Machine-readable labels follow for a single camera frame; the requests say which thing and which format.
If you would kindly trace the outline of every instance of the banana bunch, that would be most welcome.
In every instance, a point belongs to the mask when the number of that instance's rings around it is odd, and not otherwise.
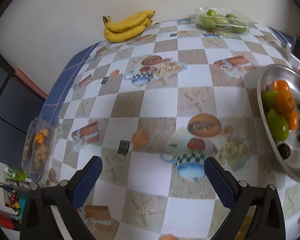
[[[149,17],[153,16],[154,13],[151,10],[142,11],[118,23],[111,22],[110,16],[103,16],[103,23],[105,24],[104,36],[112,42],[129,40],[142,33],[152,23]]]

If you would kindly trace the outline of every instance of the metal bowl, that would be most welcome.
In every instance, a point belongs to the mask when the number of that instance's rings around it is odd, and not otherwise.
[[[276,156],[286,173],[294,180],[300,182],[300,142],[297,139],[297,136],[300,134],[300,124],[298,125],[298,128],[295,131],[289,131],[289,136],[284,142],[291,149],[290,157],[284,160],[282,159],[277,149],[277,146],[280,145],[282,142],[274,140],[271,136],[270,129],[266,122],[267,110],[262,105],[261,95],[265,91],[271,90],[272,82],[277,79],[285,80],[288,83],[290,87],[290,92],[292,93],[295,99],[295,110],[297,111],[300,119],[300,109],[298,107],[300,102],[300,76],[296,74],[293,70],[277,64],[267,66],[258,80],[257,97],[259,110],[263,124],[266,128],[266,133],[268,135],[271,147],[274,151],[274,155]]]

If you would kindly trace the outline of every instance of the printed tablecloth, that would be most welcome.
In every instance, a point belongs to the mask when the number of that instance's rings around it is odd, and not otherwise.
[[[86,203],[108,206],[113,227],[88,223],[96,239],[210,239],[229,209],[200,169],[208,156],[251,186],[274,183],[287,239],[300,234],[300,183],[276,161],[257,103],[262,67],[291,67],[270,28],[229,35],[191,18],[166,21],[127,42],[103,41],[80,63],[42,181],[50,169],[59,182],[102,158]]]

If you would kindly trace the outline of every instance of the blue gripper pad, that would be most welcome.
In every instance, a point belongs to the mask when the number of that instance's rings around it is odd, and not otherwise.
[[[73,175],[70,184],[71,182],[75,184],[72,195],[72,206],[74,208],[84,205],[101,172],[102,160],[98,156],[93,156],[82,170]]]
[[[236,194],[226,178],[221,174],[226,171],[214,158],[211,160],[212,158],[213,157],[207,158],[204,161],[204,171],[223,206],[232,210],[236,202]]]

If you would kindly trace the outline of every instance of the white plug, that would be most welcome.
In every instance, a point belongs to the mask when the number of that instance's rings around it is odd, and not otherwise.
[[[288,62],[292,65],[292,67],[294,69],[298,70],[300,68],[300,59],[298,59],[296,56],[294,56],[291,53],[291,44],[290,43],[287,43],[286,51],[287,51]]]

